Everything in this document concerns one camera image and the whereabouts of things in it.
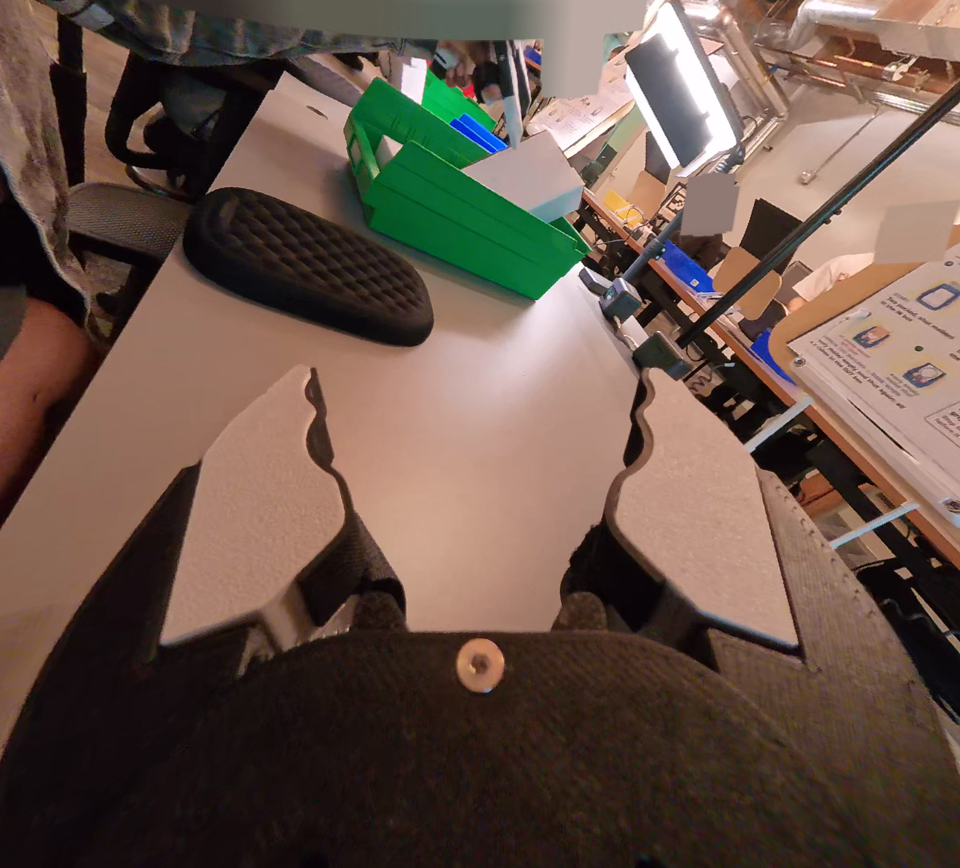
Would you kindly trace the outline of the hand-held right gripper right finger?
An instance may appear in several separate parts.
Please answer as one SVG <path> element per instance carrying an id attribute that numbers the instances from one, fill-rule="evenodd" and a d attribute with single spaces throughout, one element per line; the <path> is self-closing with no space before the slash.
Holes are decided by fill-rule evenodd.
<path id="1" fill-rule="evenodd" d="M 642 634 L 681 646 L 714 629 L 798 651 L 760 475 L 729 429 L 663 370 L 643 370 L 631 414 L 641 448 L 613 479 L 603 520 L 657 588 Z"/>

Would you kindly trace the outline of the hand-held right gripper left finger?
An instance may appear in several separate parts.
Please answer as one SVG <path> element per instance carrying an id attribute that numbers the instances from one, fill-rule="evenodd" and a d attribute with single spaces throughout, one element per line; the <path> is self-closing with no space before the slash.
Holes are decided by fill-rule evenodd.
<path id="1" fill-rule="evenodd" d="M 254 626 L 286 651 L 320 622 L 298 579 L 347 521 L 338 481 L 307 446 L 318 416 L 297 366 L 222 430 L 198 464 L 160 644 Z"/>

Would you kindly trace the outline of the blue plastic bin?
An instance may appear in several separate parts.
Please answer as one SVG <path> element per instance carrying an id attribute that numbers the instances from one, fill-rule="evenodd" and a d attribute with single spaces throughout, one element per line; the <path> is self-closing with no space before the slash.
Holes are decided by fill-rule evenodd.
<path id="1" fill-rule="evenodd" d="M 683 285 L 696 295 L 714 294 L 714 280 L 709 273 L 671 241 L 664 243 L 660 260 Z"/>
<path id="2" fill-rule="evenodd" d="M 499 154 L 509 148 L 507 142 L 487 130 L 470 114 L 461 114 L 459 117 L 452 118 L 449 125 L 488 154 Z"/>

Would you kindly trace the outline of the green plastic bin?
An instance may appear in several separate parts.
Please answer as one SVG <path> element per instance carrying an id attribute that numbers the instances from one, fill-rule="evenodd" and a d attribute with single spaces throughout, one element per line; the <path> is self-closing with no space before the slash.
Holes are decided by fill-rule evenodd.
<path id="1" fill-rule="evenodd" d="M 436 77 L 427 68 L 421 106 L 445 123 L 462 117 L 471 117 L 488 132 L 494 132 L 497 122 L 461 89 L 448 86 L 445 80 Z"/>
<path id="2" fill-rule="evenodd" d="M 366 223 L 384 236 L 534 300 L 590 251 L 566 217 L 546 223 L 462 174 L 489 154 L 382 79 L 343 134 Z M 375 179 L 382 134 L 404 147 Z"/>

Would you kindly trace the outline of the printed instruction sheet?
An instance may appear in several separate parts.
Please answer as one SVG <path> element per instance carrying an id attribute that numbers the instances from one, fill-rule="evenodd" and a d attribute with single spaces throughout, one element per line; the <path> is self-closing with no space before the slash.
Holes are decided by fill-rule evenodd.
<path id="1" fill-rule="evenodd" d="M 615 80 L 595 95 L 551 101 L 528 122 L 526 133 L 550 133 L 564 155 L 570 157 L 611 130 L 634 106 L 626 82 Z"/>

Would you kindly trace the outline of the bright light panel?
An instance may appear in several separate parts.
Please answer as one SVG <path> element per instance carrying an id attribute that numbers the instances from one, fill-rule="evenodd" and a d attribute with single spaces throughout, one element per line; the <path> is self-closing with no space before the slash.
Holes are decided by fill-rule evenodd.
<path id="1" fill-rule="evenodd" d="M 669 170 L 685 177 L 736 153 L 743 124 L 679 0 L 624 54 L 625 82 Z"/>

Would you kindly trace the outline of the black pole clamp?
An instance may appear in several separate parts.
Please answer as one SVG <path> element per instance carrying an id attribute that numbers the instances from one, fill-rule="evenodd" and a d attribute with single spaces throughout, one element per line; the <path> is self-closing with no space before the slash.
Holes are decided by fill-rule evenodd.
<path id="1" fill-rule="evenodd" d="M 624 277 L 619 276 L 599 298 L 603 317 L 610 323 L 627 322 L 642 308 L 642 298 Z"/>
<path id="2" fill-rule="evenodd" d="M 694 368 L 686 352 L 662 332 L 647 337 L 631 352 L 631 359 L 641 371 L 660 370 L 676 381 L 683 380 Z"/>

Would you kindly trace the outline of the illustrated instruction board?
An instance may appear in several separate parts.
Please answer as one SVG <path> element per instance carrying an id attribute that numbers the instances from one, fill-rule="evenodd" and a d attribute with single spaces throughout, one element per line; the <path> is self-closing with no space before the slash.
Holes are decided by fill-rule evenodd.
<path id="1" fill-rule="evenodd" d="M 777 358 L 942 526 L 959 519 L 959 257 L 866 269 L 775 330 Z"/>

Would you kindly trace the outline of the person's leg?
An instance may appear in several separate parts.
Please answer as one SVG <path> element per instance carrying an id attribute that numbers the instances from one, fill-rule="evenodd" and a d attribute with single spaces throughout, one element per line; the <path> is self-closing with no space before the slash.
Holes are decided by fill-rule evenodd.
<path id="1" fill-rule="evenodd" d="M 8 298 L 1 362 L 1 520 L 6 521 L 99 367 L 102 356 L 65 313 Z"/>

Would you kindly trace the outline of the black dimpled wrist rest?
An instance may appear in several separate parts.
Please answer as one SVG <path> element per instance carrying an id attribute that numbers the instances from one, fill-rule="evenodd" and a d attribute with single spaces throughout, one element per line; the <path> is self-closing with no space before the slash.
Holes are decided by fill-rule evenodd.
<path id="1" fill-rule="evenodd" d="M 200 199 L 182 250 L 224 290 L 341 333 L 412 347 L 434 328 L 426 284 L 407 260 L 353 228 L 255 190 L 222 188 Z"/>

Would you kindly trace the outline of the black office chair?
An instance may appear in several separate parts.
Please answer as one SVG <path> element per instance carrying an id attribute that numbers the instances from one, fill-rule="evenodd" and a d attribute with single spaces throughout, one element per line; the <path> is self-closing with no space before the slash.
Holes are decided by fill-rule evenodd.
<path id="1" fill-rule="evenodd" d="M 182 67 L 129 53 L 110 104 L 103 138 L 127 176 L 148 192 L 196 202 L 219 176 L 241 135 L 286 68 L 282 59 L 234 66 Z M 185 81 L 222 94 L 199 134 L 181 132 L 163 100 Z"/>

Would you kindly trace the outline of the grey mesh office chair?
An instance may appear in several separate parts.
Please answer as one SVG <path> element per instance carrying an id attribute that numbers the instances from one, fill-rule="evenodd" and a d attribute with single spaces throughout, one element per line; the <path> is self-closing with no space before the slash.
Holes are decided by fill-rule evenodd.
<path id="1" fill-rule="evenodd" d="M 59 220 L 79 250 L 160 267 L 182 237 L 190 214 L 185 202 L 88 181 L 70 188 Z"/>

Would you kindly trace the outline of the black slanted pole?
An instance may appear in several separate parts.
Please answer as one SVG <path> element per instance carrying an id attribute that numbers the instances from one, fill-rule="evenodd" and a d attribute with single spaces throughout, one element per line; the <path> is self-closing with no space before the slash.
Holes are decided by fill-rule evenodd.
<path id="1" fill-rule="evenodd" d="M 697 337 L 705 333 L 714 322 L 724 316 L 738 300 L 769 274 L 776 264 L 791 255 L 823 225 L 839 216 L 843 208 L 865 187 L 877 179 L 896 160 L 903 156 L 914 144 L 923 138 L 936 125 L 941 123 L 955 107 L 959 105 L 959 82 L 955 82 L 948 92 L 920 116 L 918 116 L 895 140 L 880 152 L 867 166 L 838 189 L 826 202 L 797 226 L 762 261 L 739 279 L 714 306 L 708 309 L 689 330 L 678 337 L 679 349 L 686 349 Z"/>

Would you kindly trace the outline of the person's grey jacket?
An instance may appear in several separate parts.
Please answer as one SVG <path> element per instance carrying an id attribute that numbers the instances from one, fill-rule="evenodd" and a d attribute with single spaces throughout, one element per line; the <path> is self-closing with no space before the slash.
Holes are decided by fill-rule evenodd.
<path id="1" fill-rule="evenodd" d="M 84 268 L 62 222 L 68 182 L 51 60 L 29 0 L 1 0 L 2 274 L 79 326 Z"/>

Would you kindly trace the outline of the metal air duct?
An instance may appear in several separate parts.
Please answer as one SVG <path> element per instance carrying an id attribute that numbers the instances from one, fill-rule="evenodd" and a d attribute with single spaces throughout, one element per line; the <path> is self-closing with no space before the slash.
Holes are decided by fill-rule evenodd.
<path id="1" fill-rule="evenodd" d="M 713 0 L 717 9 L 713 24 L 732 56 L 734 69 L 750 94 L 763 106 L 766 114 L 783 119 L 788 114 L 789 101 L 779 83 L 771 76 L 758 49 L 741 28 L 736 14 L 738 1 Z"/>
<path id="2" fill-rule="evenodd" d="M 804 0 L 783 45 L 798 51 L 826 29 L 870 35 L 894 54 L 959 60 L 959 0 Z"/>

